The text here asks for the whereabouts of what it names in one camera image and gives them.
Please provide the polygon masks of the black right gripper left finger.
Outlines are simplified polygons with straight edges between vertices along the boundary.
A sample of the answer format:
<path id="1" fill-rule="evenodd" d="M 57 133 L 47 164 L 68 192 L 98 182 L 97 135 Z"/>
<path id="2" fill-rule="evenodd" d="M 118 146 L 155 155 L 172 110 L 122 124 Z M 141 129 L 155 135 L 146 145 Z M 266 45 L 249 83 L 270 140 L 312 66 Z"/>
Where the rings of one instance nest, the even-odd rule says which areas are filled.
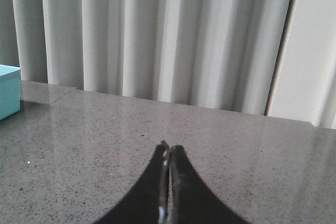
<path id="1" fill-rule="evenodd" d="M 170 147 L 162 141 L 132 188 L 95 223 L 166 223 L 169 170 Z"/>

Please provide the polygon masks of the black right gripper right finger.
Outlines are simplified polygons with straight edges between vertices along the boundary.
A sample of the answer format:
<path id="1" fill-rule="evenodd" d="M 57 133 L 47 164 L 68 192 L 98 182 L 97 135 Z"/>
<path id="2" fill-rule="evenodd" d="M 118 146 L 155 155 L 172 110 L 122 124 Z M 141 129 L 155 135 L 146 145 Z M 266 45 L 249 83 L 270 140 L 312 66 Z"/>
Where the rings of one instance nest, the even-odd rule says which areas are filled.
<path id="1" fill-rule="evenodd" d="M 183 146 L 171 151 L 172 223 L 246 223 L 223 204 L 192 166 Z"/>

